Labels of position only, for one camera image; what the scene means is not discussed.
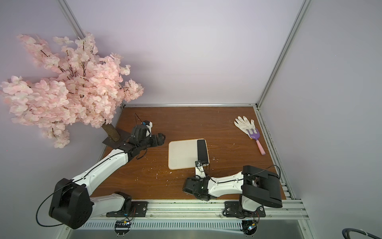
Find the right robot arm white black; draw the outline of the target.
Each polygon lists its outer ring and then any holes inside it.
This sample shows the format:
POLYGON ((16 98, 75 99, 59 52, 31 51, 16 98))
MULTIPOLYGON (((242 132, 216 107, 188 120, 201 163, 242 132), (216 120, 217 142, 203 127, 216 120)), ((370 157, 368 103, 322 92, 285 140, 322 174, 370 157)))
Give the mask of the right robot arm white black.
POLYGON ((202 201, 238 194, 245 211, 255 211, 261 206, 283 207, 280 176, 267 168, 250 165, 245 165, 236 174, 220 178, 207 175, 202 166, 197 166, 196 175, 186 179, 183 192, 202 201))

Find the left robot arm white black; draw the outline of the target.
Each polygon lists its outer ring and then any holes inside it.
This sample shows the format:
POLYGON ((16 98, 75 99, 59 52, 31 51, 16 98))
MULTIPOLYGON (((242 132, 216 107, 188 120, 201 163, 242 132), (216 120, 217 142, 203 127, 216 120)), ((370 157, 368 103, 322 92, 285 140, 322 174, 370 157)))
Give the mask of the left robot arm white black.
POLYGON ((72 179, 63 178, 55 185, 48 215, 59 225, 78 229, 89 219, 111 213, 113 216, 129 216, 132 212, 131 196, 115 192, 107 196, 93 197, 95 190, 116 170, 134 158, 140 159, 142 151, 161 146, 165 135, 152 133, 153 123, 145 120, 134 126, 131 132, 112 127, 103 144, 112 151, 98 163, 72 179))

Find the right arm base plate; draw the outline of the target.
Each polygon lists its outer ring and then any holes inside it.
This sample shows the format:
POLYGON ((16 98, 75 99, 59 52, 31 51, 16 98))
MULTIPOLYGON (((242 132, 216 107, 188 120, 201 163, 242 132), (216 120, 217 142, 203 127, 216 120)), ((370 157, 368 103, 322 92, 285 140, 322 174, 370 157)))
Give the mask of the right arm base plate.
POLYGON ((241 203, 239 201, 225 201, 224 202, 224 210, 223 215, 228 218, 264 218, 266 217, 265 209, 261 205, 257 207, 255 210, 245 210, 242 208, 241 203))

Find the white cutting board orange rim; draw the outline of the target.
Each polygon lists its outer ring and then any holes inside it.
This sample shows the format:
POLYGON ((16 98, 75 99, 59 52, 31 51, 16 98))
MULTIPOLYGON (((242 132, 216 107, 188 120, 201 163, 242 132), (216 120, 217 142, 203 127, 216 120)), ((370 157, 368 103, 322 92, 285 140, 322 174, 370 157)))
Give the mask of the white cutting board orange rim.
POLYGON ((198 161, 197 140, 198 139, 178 140, 169 143, 169 169, 179 170, 196 167, 195 162, 198 161))

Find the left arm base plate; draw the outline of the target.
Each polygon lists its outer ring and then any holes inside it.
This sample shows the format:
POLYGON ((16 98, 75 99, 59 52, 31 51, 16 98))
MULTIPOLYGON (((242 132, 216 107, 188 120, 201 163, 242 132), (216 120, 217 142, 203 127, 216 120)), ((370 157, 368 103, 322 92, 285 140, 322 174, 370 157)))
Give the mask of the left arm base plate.
POLYGON ((122 207, 121 210, 116 212, 106 213, 106 217, 129 217, 129 218, 144 218, 147 213, 147 201, 129 201, 122 207))

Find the black kitchen knife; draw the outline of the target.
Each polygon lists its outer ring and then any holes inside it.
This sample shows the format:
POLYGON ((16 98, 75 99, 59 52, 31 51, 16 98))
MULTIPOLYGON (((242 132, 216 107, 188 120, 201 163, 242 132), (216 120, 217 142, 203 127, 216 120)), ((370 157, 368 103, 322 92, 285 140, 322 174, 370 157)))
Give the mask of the black kitchen knife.
POLYGON ((209 164, 209 153, 207 148, 207 142, 205 139, 197 140, 197 153, 198 153, 198 161, 202 164, 209 164))

